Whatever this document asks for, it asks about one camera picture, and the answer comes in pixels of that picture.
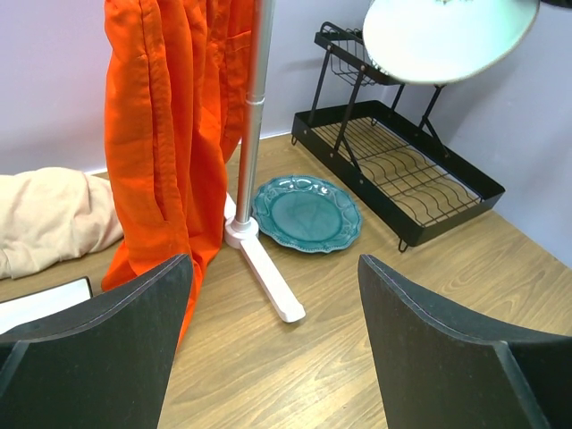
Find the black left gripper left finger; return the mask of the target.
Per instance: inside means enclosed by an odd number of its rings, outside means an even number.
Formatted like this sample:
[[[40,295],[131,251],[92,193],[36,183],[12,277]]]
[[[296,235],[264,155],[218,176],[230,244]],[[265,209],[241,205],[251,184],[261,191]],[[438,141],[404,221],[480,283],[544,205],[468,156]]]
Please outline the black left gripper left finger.
[[[193,282],[186,254],[1,336],[3,428],[155,428]]]

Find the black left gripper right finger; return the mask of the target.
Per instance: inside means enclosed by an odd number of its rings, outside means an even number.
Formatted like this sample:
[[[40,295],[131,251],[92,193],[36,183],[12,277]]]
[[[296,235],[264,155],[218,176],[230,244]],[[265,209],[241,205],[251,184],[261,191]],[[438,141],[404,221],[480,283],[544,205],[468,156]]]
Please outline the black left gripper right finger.
[[[509,324],[375,257],[358,286],[390,428],[568,428],[571,339]]]

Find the teal scalloped ceramic plate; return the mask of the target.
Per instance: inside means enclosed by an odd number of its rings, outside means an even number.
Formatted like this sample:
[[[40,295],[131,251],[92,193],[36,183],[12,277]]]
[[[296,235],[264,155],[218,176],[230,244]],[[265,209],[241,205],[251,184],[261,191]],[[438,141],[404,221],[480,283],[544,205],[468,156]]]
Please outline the teal scalloped ceramic plate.
[[[272,178],[258,188],[251,207],[262,233],[308,254],[346,249],[362,229],[363,217],[349,193],[311,175]]]

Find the floral round plate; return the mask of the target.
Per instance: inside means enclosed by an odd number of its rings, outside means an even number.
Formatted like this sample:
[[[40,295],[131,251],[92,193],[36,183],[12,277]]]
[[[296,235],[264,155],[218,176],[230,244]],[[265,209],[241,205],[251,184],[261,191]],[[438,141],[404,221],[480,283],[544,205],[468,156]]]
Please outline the floral round plate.
[[[531,29],[538,1],[391,1],[370,4],[363,40],[382,72],[411,84],[450,84],[490,68]]]

